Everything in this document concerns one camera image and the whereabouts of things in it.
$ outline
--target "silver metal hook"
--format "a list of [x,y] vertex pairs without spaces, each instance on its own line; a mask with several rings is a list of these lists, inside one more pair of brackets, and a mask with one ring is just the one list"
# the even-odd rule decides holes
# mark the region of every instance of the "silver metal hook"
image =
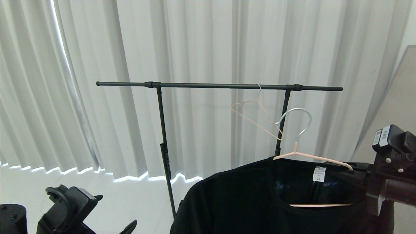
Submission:
[[282,117],[280,117],[280,120],[279,120],[279,122],[277,122],[277,123],[275,123],[275,125],[278,125],[282,120],[283,120],[283,118],[289,113],[289,112],[291,112],[291,111],[294,111],[294,110],[303,110],[304,112],[306,112],[308,115],[309,115],[309,123],[308,123],[308,126],[306,126],[306,128],[305,129],[303,129],[303,131],[301,131],[299,134],[298,134],[298,136],[297,136],[297,139],[296,139],[296,142],[298,142],[299,141],[299,137],[300,137],[300,135],[302,135],[302,133],[304,133],[306,130],[308,130],[308,128],[311,126],[311,123],[312,123],[312,116],[311,116],[311,113],[309,113],[309,111],[307,111],[307,110],[305,110],[305,109],[303,109],[303,108],[293,108],[293,109],[290,109],[290,110],[288,110],[288,111],[286,111],[283,115],[282,115]]
[[259,88],[260,88],[260,91],[259,91],[259,93],[257,94],[257,97],[259,97],[260,96],[260,93],[261,93],[261,86],[259,85],[259,84],[257,84],[258,86],[259,86]]

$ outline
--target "white curtain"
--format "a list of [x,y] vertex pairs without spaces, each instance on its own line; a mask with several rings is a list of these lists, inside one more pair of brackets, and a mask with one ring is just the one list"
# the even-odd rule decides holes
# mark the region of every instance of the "white curtain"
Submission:
[[[32,132],[28,137],[34,146],[44,143],[40,136],[49,146],[32,147],[37,165],[61,167],[57,163],[61,157],[78,157],[84,161],[73,163],[75,167],[100,166],[120,178],[138,177],[146,171],[149,176],[163,175],[156,90],[97,87],[96,81],[341,86],[343,92],[293,92],[289,108],[302,107],[313,116],[299,151],[350,160],[390,81],[411,1],[74,0],[54,1],[55,12],[49,11],[48,3],[1,3],[3,11],[17,11],[23,18],[19,20],[27,26],[20,30],[28,34],[27,46],[46,46],[42,39],[53,38],[47,48],[50,54],[26,57],[25,53],[33,52],[22,50],[23,45],[13,39],[19,36],[21,24],[13,21],[11,13],[1,16],[5,18],[0,35],[8,71],[5,79],[25,79],[19,84],[27,90],[20,93],[17,85],[7,89],[33,102],[33,110],[26,110],[25,103],[15,100],[20,105],[16,115],[26,121],[27,129],[13,124],[18,120],[7,111],[2,125],[7,126],[5,144],[10,145],[2,147],[2,157],[13,164],[23,163],[20,154],[33,157],[32,151],[18,152],[24,140],[16,132],[27,130]],[[24,10],[32,5],[44,9],[48,23],[26,17],[34,14]],[[50,21],[55,13],[59,28]],[[41,25],[44,31],[31,31],[32,24]],[[61,50],[55,34],[62,37]],[[58,59],[61,54],[66,60]],[[41,71],[43,63],[52,67],[47,72],[56,71],[53,76],[23,74],[25,61]],[[37,86],[30,85],[29,80],[36,77],[45,88],[35,90]],[[55,82],[61,89],[55,90],[57,96],[51,91]],[[187,178],[205,178],[274,154],[276,139],[230,110],[232,103],[255,99],[258,90],[163,88],[162,92],[173,176],[180,172]],[[5,106],[3,93],[1,98]],[[284,91],[260,94],[273,121],[280,118],[283,99]],[[40,110],[44,105],[46,113]],[[71,110],[70,115],[61,109]],[[28,119],[30,111],[36,110],[36,118]],[[277,135],[258,106],[248,104],[239,110]],[[61,115],[72,122],[66,123]],[[50,116],[60,127],[60,135],[52,132]],[[307,121],[304,113],[287,116],[282,153],[292,151]],[[82,141],[82,147],[69,143],[70,133],[77,134],[73,137]],[[74,147],[79,152],[72,153]],[[61,148],[67,150],[66,155],[59,154]],[[47,154],[53,154],[52,163]]]

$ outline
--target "white floor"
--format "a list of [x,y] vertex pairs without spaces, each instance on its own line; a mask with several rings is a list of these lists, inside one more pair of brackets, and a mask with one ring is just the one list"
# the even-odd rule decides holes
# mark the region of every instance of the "white floor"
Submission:
[[[179,177],[172,185],[176,208],[189,188],[197,181],[186,183]],[[124,227],[137,219],[135,234],[167,234],[173,218],[165,180],[126,180],[113,182],[113,176],[105,171],[88,171],[66,175],[45,170],[0,167],[0,204],[21,204],[27,210],[29,234],[36,233],[37,222],[50,209],[53,202],[46,195],[46,187],[77,186],[92,195],[104,198],[85,219],[84,223],[100,234],[120,233]]]

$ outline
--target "clothes rack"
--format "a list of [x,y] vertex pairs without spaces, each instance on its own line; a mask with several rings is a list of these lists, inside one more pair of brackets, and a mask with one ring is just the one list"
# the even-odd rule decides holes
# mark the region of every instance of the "clothes rack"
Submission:
[[[245,90],[286,90],[285,100],[283,102],[282,115],[287,111],[287,106],[289,104],[290,93],[292,91],[302,91],[302,90],[314,90],[314,91],[342,91],[342,87],[325,87],[325,86],[304,86],[304,85],[258,85],[258,84],[204,84],[204,83],[164,83],[164,82],[100,82],[97,81],[97,86],[130,86],[130,87],[147,87],[147,88],[156,88],[158,96],[158,105],[159,105],[159,114],[160,122],[162,128],[162,137],[163,143],[160,144],[163,166],[165,169],[166,183],[168,186],[169,199],[171,202],[172,215],[175,218],[176,209],[175,203],[173,201],[172,185],[170,180],[172,179],[170,165],[169,165],[169,154],[168,154],[168,144],[166,140],[166,127],[165,127],[165,116],[163,112],[163,102],[162,102],[162,88],[213,88],[213,89],[245,89]],[[283,131],[285,125],[285,119],[280,122],[279,128]],[[277,140],[275,156],[280,155],[280,142]]]

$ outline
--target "white clothing tag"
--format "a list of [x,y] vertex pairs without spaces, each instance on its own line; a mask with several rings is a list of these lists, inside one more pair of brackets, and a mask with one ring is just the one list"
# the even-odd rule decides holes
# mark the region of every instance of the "white clothing tag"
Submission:
[[327,169],[326,167],[315,167],[312,180],[317,181],[317,182],[324,182],[326,169]]
[[389,135],[389,131],[390,131],[390,125],[389,126],[386,126],[386,127],[383,127],[383,129],[382,129],[383,131],[381,132],[381,138],[380,138],[380,142],[379,142],[379,145],[380,146],[385,146],[385,145],[387,145],[388,143],[387,143],[387,137],[388,137],[388,135]]
[[376,132],[376,135],[374,136],[374,140],[373,140],[373,145],[377,145],[378,143],[379,143],[379,141],[380,141],[380,136],[381,136],[381,132],[382,132],[383,130],[382,129],[380,129],[380,130],[378,130],[377,132]]

